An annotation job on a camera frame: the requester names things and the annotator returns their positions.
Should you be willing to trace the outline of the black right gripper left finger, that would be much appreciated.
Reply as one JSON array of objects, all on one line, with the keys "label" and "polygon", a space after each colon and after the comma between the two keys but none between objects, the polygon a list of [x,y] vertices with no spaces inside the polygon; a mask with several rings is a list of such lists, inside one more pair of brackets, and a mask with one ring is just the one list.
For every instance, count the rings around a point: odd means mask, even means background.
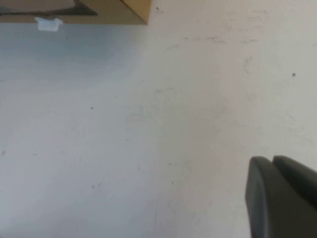
[{"label": "black right gripper left finger", "polygon": [[317,236],[317,181],[287,179],[273,160],[252,157],[245,201],[253,238]]}]

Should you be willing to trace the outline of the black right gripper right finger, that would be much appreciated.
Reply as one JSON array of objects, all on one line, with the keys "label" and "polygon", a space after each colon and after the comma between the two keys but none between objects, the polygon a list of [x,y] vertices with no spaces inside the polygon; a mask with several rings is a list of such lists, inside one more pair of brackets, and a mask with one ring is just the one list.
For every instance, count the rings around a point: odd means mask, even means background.
[{"label": "black right gripper right finger", "polygon": [[286,156],[274,156],[274,166],[287,179],[301,181],[316,181],[317,173],[313,169]]}]

